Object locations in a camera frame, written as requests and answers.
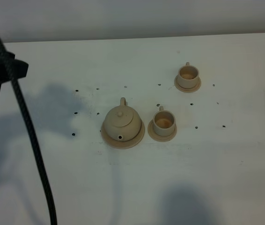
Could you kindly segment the beige ceramic teapot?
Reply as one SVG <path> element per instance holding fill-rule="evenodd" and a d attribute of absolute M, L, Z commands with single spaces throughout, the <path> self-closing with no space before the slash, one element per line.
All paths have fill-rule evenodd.
<path fill-rule="evenodd" d="M 141 130 L 141 118 L 136 110 L 127 105 L 126 99 L 120 99 L 120 105 L 112 108 L 103 122 L 107 135 L 115 141 L 127 142 L 137 136 Z"/>

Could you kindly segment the large beige teapot saucer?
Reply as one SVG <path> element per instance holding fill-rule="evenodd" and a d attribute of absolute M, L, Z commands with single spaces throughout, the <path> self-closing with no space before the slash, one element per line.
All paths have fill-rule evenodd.
<path fill-rule="evenodd" d="M 109 135 L 105 131 L 104 124 L 102 124 L 102 127 L 101 127 L 102 139 L 109 146 L 111 146 L 115 149 L 121 149 L 121 150 L 132 148 L 132 147 L 136 146 L 143 139 L 144 133 L 145 133 L 145 126 L 144 126 L 144 123 L 142 120 L 141 120 L 141 128 L 140 128 L 139 133 L 133 139 L 126 141 L 126 142 L 120 142 L 120 141 L 116 141 L 116 140 L 112 139 L 111 137 L 109 137 Z"/>

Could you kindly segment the beige cup saucer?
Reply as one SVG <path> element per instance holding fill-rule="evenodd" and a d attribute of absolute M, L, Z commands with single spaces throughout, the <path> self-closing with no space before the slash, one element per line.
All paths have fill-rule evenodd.
<path fill-rule="evenodd" d="M 192 93 L 201 87 L 201 79 L 198 76 L 193 79 L 185 79 L 182 76 L 177 75 L 174 79 L 174 85 L 179 91 Z"/>
<path fill-rule="evenodd" d="M 170 136 L 164 136 L 164 137 L 162 137 L 162 136 L 157 135 L 157 134 L 154 132 L 154 130 L 153 130 L 153 119 L 152 119 L 152 120 L 149 122 L 149 124 L 148 124 L 147 130 L 148 130 L 148 134 L 150 135 L 150 137 L 151 137 L 152 139 L 154 139 L 154 140 L 156 140 L 156 141 L 158 141 L 158 142 L 167 142 L 167 141 L 172 140 L 172 139 L 175 137 L 175 135 L 176 135 L 176 133 L 177 133 L 177 125 L 176 125 L 176 127 L 175 127 L 175 131 L 174 131 L 173 134 L 171 134 Z"/>

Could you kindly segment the near beige teacup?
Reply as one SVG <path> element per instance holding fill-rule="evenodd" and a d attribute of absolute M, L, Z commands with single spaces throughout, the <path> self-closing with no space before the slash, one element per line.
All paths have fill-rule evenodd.
<path fill-rule="evenodd" d="M 159 136 L 170 136 L 174 133 L 176 127 L 176 119 L 173 113 L 159 107 L 159 111 L 153 117 L 153 130 Z"/>

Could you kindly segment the far beige cup saucer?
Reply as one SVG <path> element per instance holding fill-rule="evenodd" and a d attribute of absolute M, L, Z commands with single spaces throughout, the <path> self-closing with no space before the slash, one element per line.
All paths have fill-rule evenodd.
<path fill-rule="evenodd" d="M 185 79 L 182 76 L 177 75 L 174 79 L 174 85 L 179 91 L 192 93 L 201 87 L 201 79 L 198 76 L 193 79 Z"/>

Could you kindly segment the far beige teacup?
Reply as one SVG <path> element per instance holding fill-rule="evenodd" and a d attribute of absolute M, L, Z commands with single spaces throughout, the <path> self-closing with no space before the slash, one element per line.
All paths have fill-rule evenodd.
<path fill-rule="evenodd" d="M 184 89 L 194 88 L 199 82 L 199 71 L 195 66 L 192 66 L 189 62 L 186 62 L 182 66 L 177 74 L 177 83 Z"/>

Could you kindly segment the near beige cup saucer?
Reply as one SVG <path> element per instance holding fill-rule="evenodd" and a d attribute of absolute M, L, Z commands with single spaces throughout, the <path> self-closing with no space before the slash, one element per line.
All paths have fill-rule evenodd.
<path fill-rule="evenodd" d="M 164 137 L 162 137 L 162 136 L 157 135 L 157 134 L 154 132 L 154 130 L 153 130 L 153 119 L 152 119 L 152 120 L 149 122 L 149 124 L 148 124 L 147 130 L 148 130 L 148 134 L 150 135 L 150 137 L 151 137 L 152 139 L 154 139 L 154 140 L 156 140 L 156 141 L 158 141 L 158 142 L 167 142 L 167 141 L 172 140 L 172 139 L 175 137 L 175 135 L 176 135 L 176 133 L 177 133 L 177 125 L 176 125 L 176 127 L 175 127 L 175 131 L 174 131 L 173 134 L 171 134 L 170 136 L 164 136 Z"/>

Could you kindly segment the beige teacup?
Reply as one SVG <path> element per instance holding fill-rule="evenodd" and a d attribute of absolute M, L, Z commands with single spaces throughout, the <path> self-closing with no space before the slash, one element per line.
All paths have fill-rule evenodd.
<path fill-rule="evenodd" d="M 192 66 L 189 62 L 186 62 L 182 66 L 177 74 L 177 83 L 184 89 L 194 88 L 199 82 L 199 71 L 195 66 Z"/>
<path fill-rule="evenodd" d="M 153 117 L 153 130 L 159 136 L 170 136 L 174 133 L 176 127 L 176 119 L 173 113 L 159 107 L 159 111 Z"/>

